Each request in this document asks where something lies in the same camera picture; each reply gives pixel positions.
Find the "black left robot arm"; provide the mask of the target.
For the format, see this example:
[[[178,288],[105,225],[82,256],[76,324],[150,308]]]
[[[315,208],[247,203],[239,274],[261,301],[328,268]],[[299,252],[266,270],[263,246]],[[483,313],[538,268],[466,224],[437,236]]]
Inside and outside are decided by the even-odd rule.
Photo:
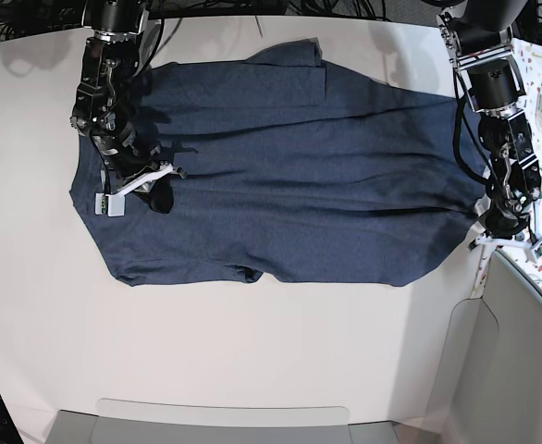
[[[511,240],[532,226],[530,207],[542,196],[541,168],[532,131],[518,105],[525,88],[512,55],[512,23],[523,1],[440,1],[438,28],[450,55],[458,100],[453,153],[458,165],[486,187],[488,209],[479,217],[489,238]],[[464,114],[480,117],[469,135],[487,162],[488,178],[478,177],[464,162],[459,136],[470,127]]]

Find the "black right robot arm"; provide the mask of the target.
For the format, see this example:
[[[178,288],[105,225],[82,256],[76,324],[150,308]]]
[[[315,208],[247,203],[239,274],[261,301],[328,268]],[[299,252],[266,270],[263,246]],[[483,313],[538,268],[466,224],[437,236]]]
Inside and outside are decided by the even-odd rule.
[[[101,162],[102,190],[95,197],[98,215],[123,216],[126,197],[137,195],[150,209],[167,214],[174,205],[168,177],[181,173],[160,158],[156,142],[138,139],[134,83],[150,66],[157,48],[141,61],[142,36],[151,1],[87,1],[81,25],[92,30],[85,42],[80,83],[70,124],[88,139]]]

